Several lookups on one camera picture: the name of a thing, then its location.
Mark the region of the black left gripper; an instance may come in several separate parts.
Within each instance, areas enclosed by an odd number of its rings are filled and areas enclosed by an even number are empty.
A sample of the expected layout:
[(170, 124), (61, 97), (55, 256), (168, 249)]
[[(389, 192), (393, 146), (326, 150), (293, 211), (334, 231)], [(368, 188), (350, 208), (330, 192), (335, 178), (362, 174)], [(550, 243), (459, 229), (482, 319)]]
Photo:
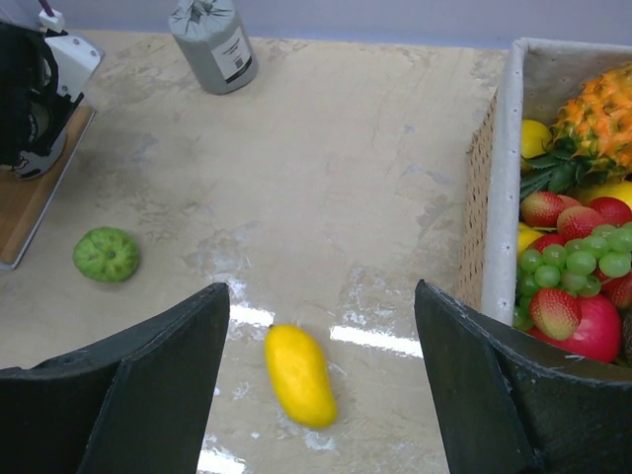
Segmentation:
[(60, 68), (42, 32), (1, 24), (1, 164), (41, 156), (82, 102), (60, 92)]

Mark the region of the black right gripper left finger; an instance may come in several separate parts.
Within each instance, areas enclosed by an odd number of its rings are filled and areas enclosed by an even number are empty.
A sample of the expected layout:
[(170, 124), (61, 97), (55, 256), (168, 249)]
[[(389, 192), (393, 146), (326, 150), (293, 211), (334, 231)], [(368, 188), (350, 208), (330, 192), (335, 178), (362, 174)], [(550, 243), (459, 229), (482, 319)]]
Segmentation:
[(230, 320), (214, 283), (32, 368), (1, 372), (5, 473), (194, 473)]

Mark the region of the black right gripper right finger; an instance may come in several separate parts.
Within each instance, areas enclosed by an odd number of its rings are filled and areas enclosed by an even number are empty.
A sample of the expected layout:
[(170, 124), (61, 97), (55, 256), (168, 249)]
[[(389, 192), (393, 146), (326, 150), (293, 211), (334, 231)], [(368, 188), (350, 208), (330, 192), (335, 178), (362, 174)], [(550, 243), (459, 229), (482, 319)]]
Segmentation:
[(424, 280), (415, 318), (450, 472), (630, 472), (630, 369), (541, 342)]

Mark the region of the grey paper towel roll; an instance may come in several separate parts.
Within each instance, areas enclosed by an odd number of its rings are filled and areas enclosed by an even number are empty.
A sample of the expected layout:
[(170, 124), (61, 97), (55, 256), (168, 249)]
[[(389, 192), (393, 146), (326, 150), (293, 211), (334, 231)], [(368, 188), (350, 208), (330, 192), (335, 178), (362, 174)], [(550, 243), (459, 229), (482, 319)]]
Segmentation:
[(181, 1), (169, 27), (205, 92), (226, 95), (257, 76), (258, 60), (233, 1)]

